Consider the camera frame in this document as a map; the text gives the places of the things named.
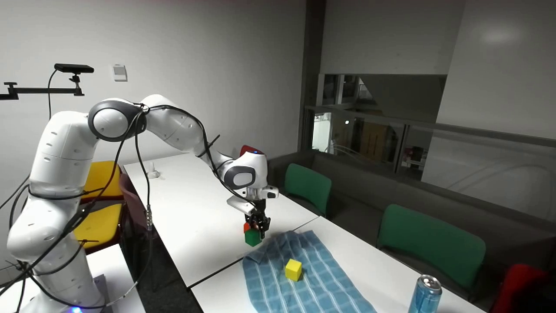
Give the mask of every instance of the blue checkered cloth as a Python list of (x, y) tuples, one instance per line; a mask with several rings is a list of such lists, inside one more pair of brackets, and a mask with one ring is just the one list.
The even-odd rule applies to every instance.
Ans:
[[(290, 281), (283, 267), (288, 258), (302, 262), (298, 281)], [(250, 302), (259, 313), (373, 313), (312, 230), (281, 232), (243, 258)]]

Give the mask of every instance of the white table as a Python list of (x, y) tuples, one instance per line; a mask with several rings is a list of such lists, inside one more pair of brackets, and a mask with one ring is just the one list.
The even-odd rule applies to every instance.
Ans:
[[(356, 288), (378, 313), (403, 313), (418, 276), (411, 267), (398, 262), (366, 241), (319, 217), (297, 230), (312, 229), (330, 250)], [(193, 286), (193, 293), (205, 313), (253, 310), (250, 303), (241, 262), (210, 276)], [(481, 310), (465, 298), (443, 290), (439, 313)]]
[[(153, 164), (151, 210), (154, 227), (166, 246), (186, 286), (236, 262), (253, 246), (245, 243), (245, 215), (226, 203), (231, 192), (196, 156), (175, 154), (144, 161)], [(123, 164), (142, 203), (146, 178), (139, 163)], [(267, 234), (295, 229), (318, 215), (278, 194), (265, 201), (271, 217)]]
[[(123, 295), (133, 283), (132, 274), (128, 272), (125, 257), (121, 253), (120, 244), (111, 244), (102, 250), (97, 250), (93, 253), (87, 255), (88, 267), (92, 276), (104, 274), (106, 277), (106, 291), (109, 300), (118, 298)], [(27, 302), (34, 293), (38, 293), (38, 286), (27, 279), (24, 288), (24, 300)], [(0, 296), (0, 310), (1, 313), (12, 313), (15, 310), (17, 300), (20, 293), (20, 281), (14, 283), (1, 296)], [(142, 313), (142, 302), (135, 288), (125, 296), (116, 300), (111, 305), (113, 313)]]

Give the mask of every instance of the floor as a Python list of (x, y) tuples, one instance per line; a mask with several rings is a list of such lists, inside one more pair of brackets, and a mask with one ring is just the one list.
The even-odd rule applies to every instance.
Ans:
[[(363, 225), (361, 220), (371, 218), (361, 218), (361, 215), (368, 215), (371, 218), (380, 217), (380, 213), (377, 211), (335, 211), (335, 217), (332, 217), (332, 220), (359, 236), (361, 239), (373, 243), (375, 225)], [(123, 237), (121, 246), (130, 270), (133, 277), (137, 277), (137, 272), (140, 272), (140, 267), (147, 258), (147, 243), (146, 239)], [(497, 284), (498, 276), (491, 276), (488, 270), (484, 270), (481, 277), (481, 293), (474, 300), (484, 310), (488, 309), (495, 295)], [(159, 239), (154, 239), (153, 243), (151, 260), (139, 281), (139, 295), (147, 313), (201, 313), (201, 307), (198, 305), (193, 291), (182, 283)]]

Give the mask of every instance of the yellow chair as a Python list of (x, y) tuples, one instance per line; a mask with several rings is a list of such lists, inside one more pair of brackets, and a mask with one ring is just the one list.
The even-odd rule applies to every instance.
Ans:
[(81, 204), (95, 201), (102, 206), (93, 208), (85, 220), (74, 227), (73, 234), (83, 241), (85, 251), (104, 248), (118, 239), (120, 218), (123, 213), (123, 192), (120, 189), (120, 166), (114, 161), (93, 161), (90, 164)]

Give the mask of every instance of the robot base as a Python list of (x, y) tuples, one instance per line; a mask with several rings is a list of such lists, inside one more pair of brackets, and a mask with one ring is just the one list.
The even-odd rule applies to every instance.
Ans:
[[(93, 277), (99, 291), (102, 293), (102, 296), (106, 300), (109, 300), (107, 295), (107, 284), (106, 284), (106, 276), (95, 276)], [(54, 298), (50, 298), (48, 295), (45, 295), (43, 291), (33, 295), (24, 307), (20, 309), (22, 313), (113, 313), (111, 307), (102, 307), (102, 309), (80, 309), (80, 307), (67, 307), (66, 303), (60, 303)]]

